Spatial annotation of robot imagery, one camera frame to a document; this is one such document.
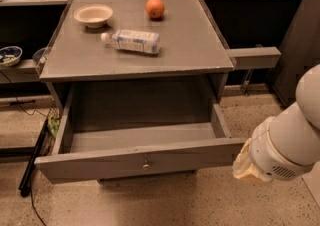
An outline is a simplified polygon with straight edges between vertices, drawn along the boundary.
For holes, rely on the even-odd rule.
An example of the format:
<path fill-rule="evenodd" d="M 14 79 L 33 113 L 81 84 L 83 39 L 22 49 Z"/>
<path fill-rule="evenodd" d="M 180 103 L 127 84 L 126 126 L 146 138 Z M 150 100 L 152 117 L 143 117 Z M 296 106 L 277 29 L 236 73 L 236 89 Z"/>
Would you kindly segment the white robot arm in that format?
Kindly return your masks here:
<path fill-rule="evenodd" d="M 296 101 L 258 125 L 233 162 L 233 176 L 251 183 L 288 181 L 320 161 L 320 65 L 296 87 Z"/>

